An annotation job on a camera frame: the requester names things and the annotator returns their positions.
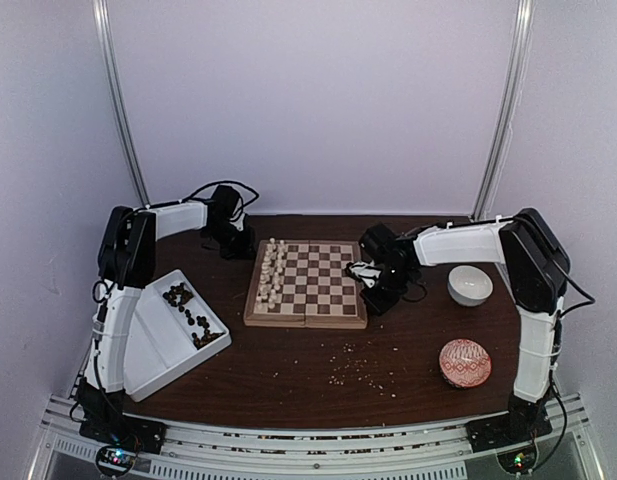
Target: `robotic arm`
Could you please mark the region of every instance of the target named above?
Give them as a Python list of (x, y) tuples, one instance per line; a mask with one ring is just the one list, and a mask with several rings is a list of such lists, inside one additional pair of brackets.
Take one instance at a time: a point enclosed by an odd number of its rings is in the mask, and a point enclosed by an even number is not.
[(484, 439), (476, 450), (519, 441), (533, 431), (545, 432), (541, 417), (560, 349), (560, 313), (570, 260), (539, 212), (524, 209), (512, 218), (448, 223), (401, 236), (379, 224), (368, 229), (359, 243), (372, 261), (351, 264), (348, 272), (364, 284), (361, 296), (376, 315), (399, 301), (408, 283), (421, 277), (422, 267), (481, 262), (506, 265), (521, 318), (518, 372), (508, 417), (497, 425), (497, 432), (484, 433), (481, 427), (473, 432)]
[(165, 426), (122, 414), (124, 359), (130, 322), (155, 271), (155, 244), (167, 236), (205, 230), (223, 258), (254, 258), (254, 232), (246, 224), (241, 195), (219, 185), (208, 200), (189, 199), (150, 208), (113, 209), (98, 256), (99, 304), (77, 403), (84, 410), (80, 434), (127, 451), (158, 453)]

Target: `bowl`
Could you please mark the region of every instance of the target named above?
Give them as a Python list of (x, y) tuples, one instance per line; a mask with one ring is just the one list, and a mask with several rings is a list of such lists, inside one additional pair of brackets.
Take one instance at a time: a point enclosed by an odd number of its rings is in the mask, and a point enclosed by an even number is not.
[(448, 292), (459, 305), (476, 307), (492, 293), (492, 280), (482, 270), (462, 265), (453, 268), (448, 275)]
[(483, 384), (492, 372), (488, 352), (476, 342), (465, 338), (452, 340), (439, 354), (439, 366), (444, 379), (456, 388), (473, 388)]

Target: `metal frame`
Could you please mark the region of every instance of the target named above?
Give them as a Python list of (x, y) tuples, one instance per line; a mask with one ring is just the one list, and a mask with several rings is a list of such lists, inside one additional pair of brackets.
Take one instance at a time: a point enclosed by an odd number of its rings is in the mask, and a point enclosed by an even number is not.
[(477, 202), (473, 209), (472, 218), (482, 220), (488, 215), (489, 203), (493, 200), (499, 175), (511, 140), (511, 121), (515, 105), (519, 101), (521, 82), (528, 54), (530, 27), (534, 11), (534, 0), (519, 0), (517, 8), (517, 22), (512, 40), (508, 74), (504, 88), (504, 96), (499, 110), (499, 119), (495, 128), (488, 164), (479, 189)]
[[(79, 436), (79, 424), (68, 414), (73, 401), (51, 397), (38, 436), (38, 449), (26, 478), (45, 479), (53, 452), (92, 461), (99, 444)], [(589, 430), (588, 415), (579, 395), (564, 398), (568, 431), (578, 440), (578, 451), (590, 480), (604, 474)], [(561, 409), (547, 405), (554, 431), (561, 433)], [(475, 418), (486, 418), (484, 415)], [(83, 418), (80, 408), (76, 420)], [(469, 419), (453, 419), (398, 427), (338, 430), (265, 430), (216, 427), (162, 420), (167, 425), (160, 455), (140, 454), (133, 472), (147, 478), (241, 478), (321, 480), (434, 478), (427, 472), (452, 471), (466, 478), (465, 462), (494, 451), (472, 453), (465, 429)]]
[(123, 95), (121, 94), (121, 83), (119, 82), (119, 72), (117, 70), (117, 62), (115, 60), (115, 51), (112, 42), (112, 33), (110, 31), (110, 21), (108, 19), (108, 2), (107, 0), (93, 0), (93, 8), (95, 12), (95, 24), (97, 26), (97, 34), (101, 43), (101, 51), (103, 53), (104, 63), (106, 64), (106, 73), (108, 75), (108, 86), (110, 87), (110, 95), (115, 113), (115, 123), (119, 131), (121, 145), (126, 157), (126, 163), (130, 170), (135, 193), (142, 205), (150, 204), (148, 190), (144, 182), (135, 145), (132, 141), (130, 133), (130, 124), (128, 123), (128, 115), (124, 105)]

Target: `chessboard border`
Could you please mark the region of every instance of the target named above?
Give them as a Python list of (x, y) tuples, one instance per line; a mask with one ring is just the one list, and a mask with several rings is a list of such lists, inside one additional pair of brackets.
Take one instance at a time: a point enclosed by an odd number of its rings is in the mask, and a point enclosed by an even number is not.
[[(356, 242), (339, 240), (285, 240), (288, 244), (295, 245), (351, 245), (353, 260), (361, 259), (361, 250)], [(279, 327), (279, 328), (332, 328), (332, 329), (364, 329), (368, 325), (366, 306), (359, 295), (359, 285), (355, 284), (355, 296), (357, 300), (357, 316), (333, 316), (333, 315), (306, 315), (304, 314), (275, 314), (271, 319), (269, 315), (254, 313), (259, 277), (265, 255), (267, 240), (261, 240), (257, 248), (255, 268), (253, 270), (248, 296), (244, 309), (244, 324), (249, 327)]]

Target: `chessboard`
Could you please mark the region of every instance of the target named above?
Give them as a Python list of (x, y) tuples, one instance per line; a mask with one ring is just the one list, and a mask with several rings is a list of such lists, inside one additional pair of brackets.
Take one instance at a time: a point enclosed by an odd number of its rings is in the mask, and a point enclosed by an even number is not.
[(360, 286), (345, 272), (361, 260), (354, 242), (262, 241), (244, 310), (258, 327), (366, 328)]

